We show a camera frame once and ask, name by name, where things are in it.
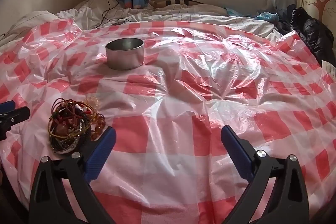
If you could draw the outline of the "round silver metal tin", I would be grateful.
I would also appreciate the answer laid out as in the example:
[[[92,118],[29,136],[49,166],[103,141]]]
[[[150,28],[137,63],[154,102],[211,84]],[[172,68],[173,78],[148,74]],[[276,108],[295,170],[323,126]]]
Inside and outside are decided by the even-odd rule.
[[[107,65],[124,71],[140,67],[145,60],[144,41],[138,38],[121,38],[106,46]]]

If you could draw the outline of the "black striped pillow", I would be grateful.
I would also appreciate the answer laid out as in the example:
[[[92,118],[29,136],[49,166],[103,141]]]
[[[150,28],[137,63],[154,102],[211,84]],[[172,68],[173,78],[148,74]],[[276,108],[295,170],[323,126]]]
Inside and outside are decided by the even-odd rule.
[[[149,4],[153,6],[155,9],[164,8],[169,5],[186,5],[186,6],[194,6],[194,5],[200,5],[201,2],[192,1],[192,0],[167,0],[167,1],[152,1],[149,0]]]

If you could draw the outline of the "red white checkered plastic sheet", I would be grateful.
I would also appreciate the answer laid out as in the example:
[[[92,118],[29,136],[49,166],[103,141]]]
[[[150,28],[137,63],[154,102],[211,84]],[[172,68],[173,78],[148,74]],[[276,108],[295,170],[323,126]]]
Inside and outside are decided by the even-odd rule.
[[[105,46],[144,41],[140,67],[107,65]],[[32,28],[1,47],[1,101],[30,108],[1,142],[1,162],[27,205],[58,98],[96,98],[117,133],[91,187],[118,223],[221,223],[242,195],[221,142],[229,125],[270,156],[297,156],[310,213],[335,193],[335,81],[299,36],[275,42],[225,26],[145,22],[82,30]]]

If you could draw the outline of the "white striped duvet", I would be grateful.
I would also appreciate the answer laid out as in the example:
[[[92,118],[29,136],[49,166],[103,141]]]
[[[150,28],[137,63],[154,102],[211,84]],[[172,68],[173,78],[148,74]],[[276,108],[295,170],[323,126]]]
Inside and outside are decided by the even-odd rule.
[[[282,37],[276,24],[249,17],[229,16],[225,8],[213,5],[169,5],[160,9],[151,5],[144,9],[124,9],[116,5],[109,10],[106,19],[103,19],[102,13],[108,10],[109,4],[115,5],[116,1],[87,0],[57,14],[48,11],[31,12],[19,19],[6,34],[1,35],[1,46],[23,38],[35,26],[58,19],[72,19],[82,30],[107,27],[114,23],[185,21],[223,25],[269,39],[271,42]]]

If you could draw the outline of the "black puffy jacket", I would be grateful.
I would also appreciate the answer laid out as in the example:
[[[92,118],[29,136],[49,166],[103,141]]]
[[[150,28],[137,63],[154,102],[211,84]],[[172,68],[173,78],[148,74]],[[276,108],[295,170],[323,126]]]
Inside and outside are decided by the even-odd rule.
[[[297,32],[319,65],[326,61],[335,67],[334,36],[327,26],[299,7],[292,12],[290,29]]]

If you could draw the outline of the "light blue plastic bag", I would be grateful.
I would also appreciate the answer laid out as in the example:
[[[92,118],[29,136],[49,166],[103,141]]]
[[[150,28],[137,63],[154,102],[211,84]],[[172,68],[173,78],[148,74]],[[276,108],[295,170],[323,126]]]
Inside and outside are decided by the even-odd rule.
[[[253,18],[256,20],[264,20],[267,21],[269,23],[275,24],[278,22],[278,14],[272,14],[268,11],[262,12],[262,13],[258,13],[257,15],[244,15],[240,12],[237,12],[233,9],[230,8],[226,8],[227,14],[229,16],[237,16],[237,17],[249,17],[249,18]]]

